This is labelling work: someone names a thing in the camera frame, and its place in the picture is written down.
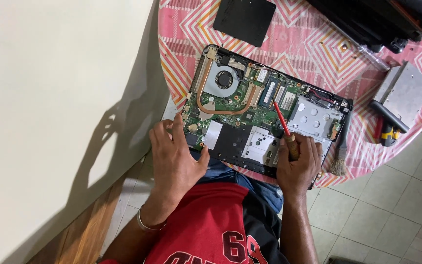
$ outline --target screwdriver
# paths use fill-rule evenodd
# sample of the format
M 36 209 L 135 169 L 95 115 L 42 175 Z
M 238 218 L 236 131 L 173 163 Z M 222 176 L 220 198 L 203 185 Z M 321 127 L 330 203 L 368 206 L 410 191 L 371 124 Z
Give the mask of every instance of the screwdriver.
M 296 161 L 299 159 L 299 150 L 296 137 L 289 132 L 289 129 L 287 128 L 286 122 L 284 122 L 283 114 L 281 114 L 281 110 L 279 110 L 278 103 L 276 101 L 273 101 L 274 109 L 276 109 L 276 112 L 278 112 L 279 121 L 281 121 L 281 124 L 283 125 L 284 129 L 284 141 L 286 141 L 286 145 L 289 148 L 289 161 Z

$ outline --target bracelet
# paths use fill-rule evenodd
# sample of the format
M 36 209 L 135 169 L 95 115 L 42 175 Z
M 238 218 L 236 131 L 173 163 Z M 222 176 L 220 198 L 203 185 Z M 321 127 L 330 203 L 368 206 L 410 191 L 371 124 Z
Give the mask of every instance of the bracelet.
M 159 231 L 162 228 L 164 228 L 164 226 L 166 226 L 166 223 L 164 223 L 164 225 L 162 225 L 161 228 L 159 228 L 159 229 L 152 229 L 152 228 L 149 228 L 149 227 L 145 226 L 143 224 L 143 222 L 141 222 L 140 212 L 141 212 L 141 209 L 142 208 L 143 208 L 143 206 L 141 206 L 141 208 L 139 208 L 138 214 L 136 215 L 136 219 L 138 220 L 138 225 L 139 225 L 139 228 L 141 228 L 141 230 L 143 230 L 145 232 L 156 232 L 156 231 Z

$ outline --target patterned tablecloth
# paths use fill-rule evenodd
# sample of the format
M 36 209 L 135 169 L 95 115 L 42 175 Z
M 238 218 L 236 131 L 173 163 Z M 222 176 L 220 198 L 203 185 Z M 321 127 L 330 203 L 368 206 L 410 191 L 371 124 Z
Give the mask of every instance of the patterned tablecloth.
M 400 136 L 395 146 L 377 144 L 373 137 L 377 115 L 368 108 L 368 103 L 385 73 L 362 57 L 305 0 L 270 1 L 276 4 L 276 12 L 263 46 L 257 48 L 212 28 L 219 0 L 160 0 L 158 40 L 161 63 L 178 109 L 185 102 L 202 50 L 208 44 L 217 44 L 345 98 L 353 98 L 355 113 L 348 136 L 348 174 L 337 177 L 327 172 L 334 159 L 333 144 L 316 187 L 343 183 L 373 171 L 397 155 L 421 132 L 422 108 L 414 126 Z M 348 49 L 343 50 L 343 44 L 347 44 Z M 422 42 L 410 42 L 398 55 L 386 48 L 379 55 L 392 65 L 410 61 L 422 73 Z M 256 172 L 229 166 L 249 177 L 276 182 Z

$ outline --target brush bristles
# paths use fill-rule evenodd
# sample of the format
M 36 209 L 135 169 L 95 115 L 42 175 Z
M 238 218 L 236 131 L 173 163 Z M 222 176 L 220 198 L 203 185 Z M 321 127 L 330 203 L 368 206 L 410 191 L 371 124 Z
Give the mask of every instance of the brush bristles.
M 336 176 L 345 176 L 346 175 L 345 160 L 336 158 L 331 164 L 330 172 L 335 174 Z

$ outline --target green circuit board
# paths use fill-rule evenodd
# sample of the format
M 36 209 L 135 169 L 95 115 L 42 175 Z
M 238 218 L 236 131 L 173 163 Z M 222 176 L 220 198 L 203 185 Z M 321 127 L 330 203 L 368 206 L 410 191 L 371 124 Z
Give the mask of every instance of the green circuit board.
M 298 97 L 301 94 L 305 94 L 305 88 L 302 87 L 300 83 L 287 79 L 284 75 L 280 75 L 276 72 L 268 73 L 267 78 L 269 78 L 270 81 L 265 80 L 267 83 L 265 84 L 265 81 L 257 81 L 258 74 L 259 70 L 251 69 L 249 74 L 243 78 L 242 81 L 240 81 L 235 93 L 226 98 L 217 98 L 206 92 L 203 92 L 201 94 L 201 103 L 202 105 L 205 105 L 210 101 L 214 101 L 215 110 L 239 111 L 245 107 L 245 105 L 242 105 L 242 100 L 245 98 L 246 93 L 251 92 L 248 91 L 249 82 L 253 82 L 253 84 L 257 86 L 265 86 L 265 90 L 263 90 L 261 98 L 263 98 L 265 93 L 268 92 L 269 85 L 267 84 L 275 82 L 276 88 L 273 88 L 274 91 L 269 95 L 272 96 L 272 99 L 269 103 L 266 104 L 268 107 L 258 105 L 256 109 L 250 107 L 246 112 L 240 115 L 213 115 L 209 119 L 200 120 L 200 112 L 196 103 L 197 94 L 192 92 L 188 95 L 188 99 L 185 102 L 182 112 L 182 119 L 184 122 L 183 130 L 185 135 L 191 133 L 194 135 L 193 139 L 197 139 L 196 144 L 194 145 L 195 149 L 202 149 L 202 145 L 200 145 L 200 143 L 202 142 L 203 136 L 206 135 L 207 129 L 212 120 L 218 121 L 220 123 L 226 123 L 235 127 L 240 127 L 242 125 L 255 125 L 268 129 L 271 134 L 282 134 L 282 127 L 279 125 L 278 113 L 276 110 L 274 110 L 273 100 L 277 100 L 284 118 L 289 119 L 291 113 L 297 105 L 296 102 Z M 285 99 L 286 93 L 288 93 L 291 100 L 286 102 L 286 105 L 284 105 L 283 99 Z

